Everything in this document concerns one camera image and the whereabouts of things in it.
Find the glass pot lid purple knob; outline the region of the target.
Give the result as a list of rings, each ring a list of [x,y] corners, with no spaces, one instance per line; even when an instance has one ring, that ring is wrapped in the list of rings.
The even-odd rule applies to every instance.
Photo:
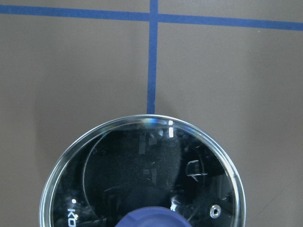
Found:
[[[45,184],[42,227],[243,227],[240,175],[198,127],[161,115],[115,119],[60,156]]]

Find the brown paper table cover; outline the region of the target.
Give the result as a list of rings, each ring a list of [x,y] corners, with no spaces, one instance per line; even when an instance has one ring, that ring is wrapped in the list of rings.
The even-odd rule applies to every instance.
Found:
[[[300,0],[1,1],[1,226],[38,226],[65,149],[146,112],[225,149],[247,226],[302,226],[302,28]]]

